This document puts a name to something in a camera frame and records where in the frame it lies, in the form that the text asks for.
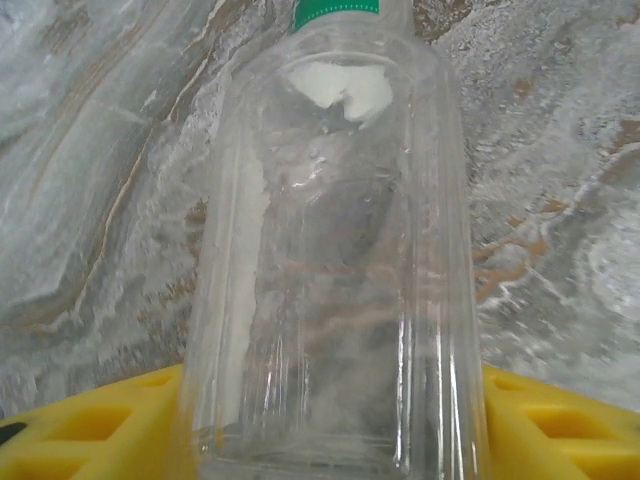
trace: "yellow plastic object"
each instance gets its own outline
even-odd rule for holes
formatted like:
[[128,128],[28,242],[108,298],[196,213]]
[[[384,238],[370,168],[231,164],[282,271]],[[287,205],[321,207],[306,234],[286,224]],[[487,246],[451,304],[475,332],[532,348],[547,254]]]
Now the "yellow plastic object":
[[1,421],[0,480],[162,479],[181,374],[158,370]]
[[[0,480],[162,479],[181,372],[3,420]],[[495,480],[640,480],[640,415],[492,367],[485,388]]]
[[485,367],[502,480],[640,480],[640,415]]

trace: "clear plastic bottle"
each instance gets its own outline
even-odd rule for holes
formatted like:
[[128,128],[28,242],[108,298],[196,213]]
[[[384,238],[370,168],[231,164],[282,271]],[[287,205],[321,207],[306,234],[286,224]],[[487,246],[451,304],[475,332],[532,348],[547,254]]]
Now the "clear plastic bottle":
[[486,478],[456,86],[411,4],[298,0],[233,78],[173,478]]

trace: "green bottle cap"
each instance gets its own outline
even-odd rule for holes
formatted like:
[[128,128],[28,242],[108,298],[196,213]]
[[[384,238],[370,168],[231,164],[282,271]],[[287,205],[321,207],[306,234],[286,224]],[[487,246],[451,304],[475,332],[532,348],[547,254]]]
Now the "green bottle cap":
[[380,0],[297,0],[292,30],[298,31],[311,20],[335,12],[380,13]]

